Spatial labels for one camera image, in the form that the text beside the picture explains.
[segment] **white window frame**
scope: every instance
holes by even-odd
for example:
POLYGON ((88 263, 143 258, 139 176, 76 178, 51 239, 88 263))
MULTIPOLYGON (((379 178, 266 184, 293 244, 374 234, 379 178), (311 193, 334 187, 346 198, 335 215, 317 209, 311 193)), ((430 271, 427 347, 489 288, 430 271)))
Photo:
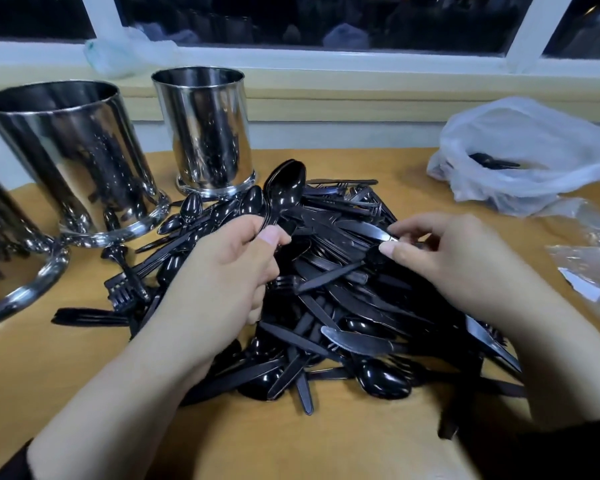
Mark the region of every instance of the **white window frame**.
MULTIPOLYGON (((600 60, 542 55, 571 1, 533 0, 505 56, 179 47, 178 58, 245 71, 252 120, 444 121, 485 101, 527 95, 600 121, 600 60)), ((114 0, 83 3, 97 38, 124 37, 114 0)), ((102 78, 82 44, 0 42, 0 87, 78 78, 102 78)), ((148 74, 114 82, 133 119, 161 118, 148 74)))

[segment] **black sleeve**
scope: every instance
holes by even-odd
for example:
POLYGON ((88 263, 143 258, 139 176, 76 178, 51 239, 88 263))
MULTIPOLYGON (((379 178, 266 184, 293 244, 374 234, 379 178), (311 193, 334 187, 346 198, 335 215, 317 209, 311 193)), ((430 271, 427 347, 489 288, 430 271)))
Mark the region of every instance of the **black sleeve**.
POLYGON ((600 480, 600 421, 520 440, 524 478, 600 480))
POLYGON ((27 461, 27 451, 33 440, 24 444, 0 469, 0 480, 34 480, 27 461))

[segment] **metal container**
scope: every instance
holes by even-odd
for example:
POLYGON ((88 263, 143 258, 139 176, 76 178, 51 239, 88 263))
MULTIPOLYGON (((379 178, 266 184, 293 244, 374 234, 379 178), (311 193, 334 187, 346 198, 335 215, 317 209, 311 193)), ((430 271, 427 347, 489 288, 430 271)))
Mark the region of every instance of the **metal container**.
POLYGON ((42 296, 68 264, 69 251, 42 234, 0 185, 0 321, 42 296))
POLYGON ((255 183, 244 74, 214 67, 179 67, 152 75, 180 172, 176 184, 221 198, 255 183))
POLYGON ((87 248, 143 235, 169 212, 117 86, 66 80, 0 91, 0 135, 87 248))

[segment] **forearm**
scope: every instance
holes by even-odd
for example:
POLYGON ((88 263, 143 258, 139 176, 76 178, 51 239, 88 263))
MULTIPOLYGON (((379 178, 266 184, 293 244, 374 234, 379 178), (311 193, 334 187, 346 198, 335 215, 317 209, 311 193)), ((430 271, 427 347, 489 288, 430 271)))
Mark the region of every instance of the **forearm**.
POLYGON ((600 333, 548 285, 507 322, 534 421, 544 430, 600 419, 600 333))
POLYGON ((28 459, 35 478, 145 475, 192 379, 156 373, 143 352, 131 343, 34 439, 28 459))

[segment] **yellow tabletop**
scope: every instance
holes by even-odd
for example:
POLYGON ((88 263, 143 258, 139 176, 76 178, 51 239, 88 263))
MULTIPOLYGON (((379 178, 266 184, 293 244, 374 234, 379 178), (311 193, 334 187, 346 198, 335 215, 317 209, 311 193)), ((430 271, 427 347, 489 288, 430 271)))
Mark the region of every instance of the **yellow tabletop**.
MULTIPOLYGON (((583 244, 577 227, 556 218, 518 219, 481 203, 455 203, 448 184, 425 174, 433 149, 254 151, 259 180, 280 162, 304 161, 308 178, 377 178, 376 192, 398 218, 442 210, 472 212, 494 226, 519 254, 600 330, 600 320, 562 278, 547 244, 583 244)), ((158 185, 172 199, 175 162, 170 152, 149 155, 158 185)), ((42 229, 54 215, 37 186, 12 192, 42 229)), ((600 184, 577 193, 600 206, 600 184)), ((140 247, 155 238, 131 243, 140 247)), ((103 281, 118 272, 99 250, 72 249, 62 279, 32 306, 0 324, 0 466, 56 414, 80 387, 126 345, 123 328, 52 325, 62 306, 109 309, 103 281)), ((510 379, 487 363, 484 375, 510 379)), ((508 477, 515 433, 528 430, 524 399, 478 395, 464 443, 438 439, 447 385, 414 390, 401 401, 364 394, 355 381, 312 383, 316 411, 305 416, 294 395, 260 403, 225 394, 178 412, 149 478, 188 479, 467 479, 508 477)))

